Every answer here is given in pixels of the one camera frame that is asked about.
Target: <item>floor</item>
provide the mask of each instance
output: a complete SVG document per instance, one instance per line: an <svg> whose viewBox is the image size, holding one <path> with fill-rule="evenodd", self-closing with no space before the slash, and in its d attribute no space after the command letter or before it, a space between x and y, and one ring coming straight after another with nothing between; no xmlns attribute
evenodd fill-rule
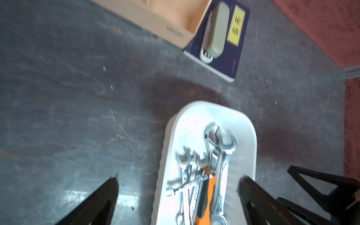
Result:
<svg viewBox="0 0 360 225"><path fill-rule="evenodd" d="M286 169L343 174L343 73L269 0L240 1L231 84L87 0L1 1L0 221L54 224L118 174L112 224L150 224L165 126L195 100L244 112L256 182L329 218Z"/></svg>

